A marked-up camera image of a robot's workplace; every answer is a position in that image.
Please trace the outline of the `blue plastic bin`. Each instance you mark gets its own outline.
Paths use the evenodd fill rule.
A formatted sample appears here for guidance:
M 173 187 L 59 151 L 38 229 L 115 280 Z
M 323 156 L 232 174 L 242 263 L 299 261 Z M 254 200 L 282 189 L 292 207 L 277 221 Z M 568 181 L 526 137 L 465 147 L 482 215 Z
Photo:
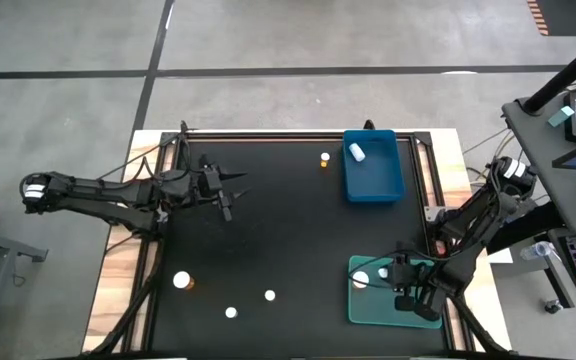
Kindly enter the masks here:
M 366 158 L 357 162 L 349 145 L 357 143 Z M 394 203 L 405 194 L 405 182 L 392 130 L 346 130 L 342 138 L 346 196 L 354 203 Z

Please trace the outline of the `black mat orange striped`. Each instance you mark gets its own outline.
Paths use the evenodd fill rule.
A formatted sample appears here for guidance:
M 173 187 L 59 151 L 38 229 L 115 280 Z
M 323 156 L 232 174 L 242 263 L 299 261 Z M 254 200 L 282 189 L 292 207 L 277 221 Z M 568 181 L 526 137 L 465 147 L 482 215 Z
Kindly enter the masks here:
M 542 36 L 576 37 L 576 0 L 525 0 Z

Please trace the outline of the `large orange pill bottle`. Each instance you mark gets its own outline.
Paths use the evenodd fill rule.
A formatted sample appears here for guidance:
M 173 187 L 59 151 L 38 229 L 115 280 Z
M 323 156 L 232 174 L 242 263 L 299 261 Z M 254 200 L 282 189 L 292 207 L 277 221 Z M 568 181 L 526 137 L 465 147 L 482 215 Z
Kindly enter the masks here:
M 195 285 L 195 279 L 186 271 L 175 273 L 172 281 L 175 288 L 183 290 L 190 290 Z

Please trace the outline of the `black round pole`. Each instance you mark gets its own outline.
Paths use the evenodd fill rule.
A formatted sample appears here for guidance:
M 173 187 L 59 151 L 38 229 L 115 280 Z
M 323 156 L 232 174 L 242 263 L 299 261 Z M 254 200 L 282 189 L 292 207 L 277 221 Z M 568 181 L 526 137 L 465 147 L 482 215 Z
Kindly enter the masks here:
M 537 114 L 548 102 L 576 80 L 576 57 L 521 105 L 527 114 Z

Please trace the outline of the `small teal box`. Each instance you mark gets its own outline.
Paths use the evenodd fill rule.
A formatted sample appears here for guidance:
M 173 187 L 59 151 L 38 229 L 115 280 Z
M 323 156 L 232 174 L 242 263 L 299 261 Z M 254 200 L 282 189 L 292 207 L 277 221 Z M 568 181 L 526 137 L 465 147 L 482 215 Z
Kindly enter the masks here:
M 556 128 L 564 124 L 573 114 L 574 110 L 570 106 L 563 106 L 548 119 L 547 123 Z

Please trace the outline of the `clear plastic water bottle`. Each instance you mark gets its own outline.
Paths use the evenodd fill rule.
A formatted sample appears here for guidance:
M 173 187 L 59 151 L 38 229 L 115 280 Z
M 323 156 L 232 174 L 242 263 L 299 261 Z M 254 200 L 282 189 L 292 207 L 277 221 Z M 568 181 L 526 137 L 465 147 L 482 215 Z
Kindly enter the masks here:
M 550 255 L 554 255 L 556 258 L 559 258 L 554 245 L 548 241 L 539 241 L 524 247 L 520 251 L 520 257 L 526 261 L 535 260 L 542 257 L 549 257 Z

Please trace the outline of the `white paper sheet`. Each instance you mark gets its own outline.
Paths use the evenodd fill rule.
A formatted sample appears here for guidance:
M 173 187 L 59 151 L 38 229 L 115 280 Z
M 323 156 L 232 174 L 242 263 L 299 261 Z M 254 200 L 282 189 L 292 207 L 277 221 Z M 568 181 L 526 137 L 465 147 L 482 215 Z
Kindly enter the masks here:
M 495 253 L 488 253 L 487 259 L 490 264 L 512 264 L 513 257 L 509 248 L 497 251 Z

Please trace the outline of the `black diagonal frame strut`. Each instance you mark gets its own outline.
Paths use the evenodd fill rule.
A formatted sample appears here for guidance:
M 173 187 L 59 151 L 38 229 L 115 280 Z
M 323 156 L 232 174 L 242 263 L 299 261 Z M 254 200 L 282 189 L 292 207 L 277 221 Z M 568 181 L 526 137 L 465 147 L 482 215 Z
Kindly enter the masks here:
M 147 348 L 162 262 L 158 242 L 131 239 L 104 255 L 82 354 L 136 354 Z
M 499 345 L 492 336 L 485 330 L 477 320 L 474 313 L 469 309 L 463 297 L 449 296 L 453 305 L 456 307 L 460 318 L 465 322 L 467 328 L 478 340 L 483 350 L 488 353 L 508 354 L 509 351 Z

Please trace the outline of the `left arm's gripper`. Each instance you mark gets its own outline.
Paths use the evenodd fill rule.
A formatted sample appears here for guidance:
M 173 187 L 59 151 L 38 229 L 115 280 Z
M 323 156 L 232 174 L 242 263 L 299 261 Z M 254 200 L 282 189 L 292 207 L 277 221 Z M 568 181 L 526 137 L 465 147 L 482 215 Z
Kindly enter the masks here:
M 230 172 L 221 169 L 216 164 L 204 164 L 200 170 L 197 182 L 200 200 L 215 203 L 221 210 L 224 220 L 230 222 L 232 220 L 232 203 L 248 193 L 250 189 L 246 188 L 241 191 L 228 193 L 224 189 L 223 182 L 245 175 L 246 172 Z

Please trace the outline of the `wooden table board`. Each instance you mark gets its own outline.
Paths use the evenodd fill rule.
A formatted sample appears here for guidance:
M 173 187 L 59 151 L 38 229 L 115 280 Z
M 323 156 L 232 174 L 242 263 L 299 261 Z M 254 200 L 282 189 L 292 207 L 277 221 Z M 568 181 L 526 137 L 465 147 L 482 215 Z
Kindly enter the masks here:
M 315 129 L 315 130 L 192 130 L 197 136 L 199 134 L 222 134 L 222 135 L 244 135 L 251 134 L 258 141 L 264 140 L 263 136 L 291 135 L 292 138 L 324 138 L 324 134 L 332 134 L 337 137 L 343 135 L 344 130 L 335 129 Z M 397 133 L 426 133 L 432 142 L 430 145 L 417 145 L 417 151 L 421 157 L 422 172 L 425 176 L 424 190 L 429 192 L 430 205 L 439 205 L 440 200 L 444 205 L 457 207 L 462 205 L 470 196 L 470 183 L 468 171 L 464 162 L 462 149 L 456 129 L 395 129 Z M 166 139 L 166 136 L 178 133 L 179 130 L 137 130 L 133 134 L 129 148 L 129 160 L 136 157 L 136 162 L 142 157 L 150 166 L 155 166 L 158 155 L 163 154 L 157 149 L 157 144 Z M 431 164 L 437 169 L 439 180 L 426 179 L 431 175 Z M 431 190 L 431 185 L 438 185 L 442 189 Z M 127 237 L 128 231 L 119 226 L 111 227 L 107 248 L 115 245 Z M 139 288 L 150 274 L 154 264 L 154 252 L 157 250 L 156 244 L 146 244 L 142 240 L 132 238 L 119 247 L 104 255 L 99 280 L 95 292 L 90 318 L 82 345 L 82 352 L 93 350 L 100 345 L 109 334 L 112 327 L 119 321 L 122 313 L 127 309 L 130 297 L 133 292 L 132 286 Z M 144 260 L 145 275 L 138 275 L 139 261 Z M 471 285 L 465 292 L 465 299 L 470 310 L 477 317 L 482 326 L 489 332 L 492 338 L 506 349 L 511 349 L 506 321 L 504 319 L 497 286 L 494 280 L 492 267 L 488 260 L 486 250 L 477 259 L 477 269 Z M 147 303 L 143 304 L 136 315 L 136 322 L 133 330 L 136 335 L 126 335 L 120 338 L 118 345 L 112 352 L 120 352 L 121 345 L 127 345 L 128 350 L 137 350 L 141 345 L 145 345 L 141 335 L 145 335 L 146 305 L 154 304 L 147 298 Z M 450 330 L 456 334 L 452 342 L 457 349 L 466 349 L 466 325 L 458 324 L 458 314 L 456 307 L 449 301 L 447 305 L 449 314 Z

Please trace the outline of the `right arm's gripper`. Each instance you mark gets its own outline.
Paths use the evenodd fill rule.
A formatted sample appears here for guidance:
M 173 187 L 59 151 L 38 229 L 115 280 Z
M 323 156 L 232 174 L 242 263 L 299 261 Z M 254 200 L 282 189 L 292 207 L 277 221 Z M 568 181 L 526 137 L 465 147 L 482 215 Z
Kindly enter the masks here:
M 419 260 L 412 251 L 406 251 L 405 261 L 394 260 L 389 265 L 389 278 L 394 290 L 404 290 L 396 296 L 397 311 L 413 312 L 427 321 L 440 319 L 441 306 L 436 304 L 436 288 L 430 284 L 434 263 Z

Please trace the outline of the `teal plastic bin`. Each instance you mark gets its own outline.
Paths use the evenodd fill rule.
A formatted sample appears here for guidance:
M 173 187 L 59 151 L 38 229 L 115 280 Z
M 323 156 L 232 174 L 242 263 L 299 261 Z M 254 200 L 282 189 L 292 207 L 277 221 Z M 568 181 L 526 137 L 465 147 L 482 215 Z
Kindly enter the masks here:
M 397 311 L 394 306 L 396 296 L 404 295 L 404 291 L 395 291 L 388 278 L 382 279 L 378 269 L 393 262 L 392 258 L 375 258 L 353 255 L 348 260 L 350 275 L 356 271 L 364 271 L 369 275 L 370 285 L 365 289 L 355 289 L 348 280 L 348 319 L 351 323 L 360 325 L 380 325 L 422 329 L 439 329 L 443 325 L 440 316 L 438 321 L 427 321 L 413 312 Z

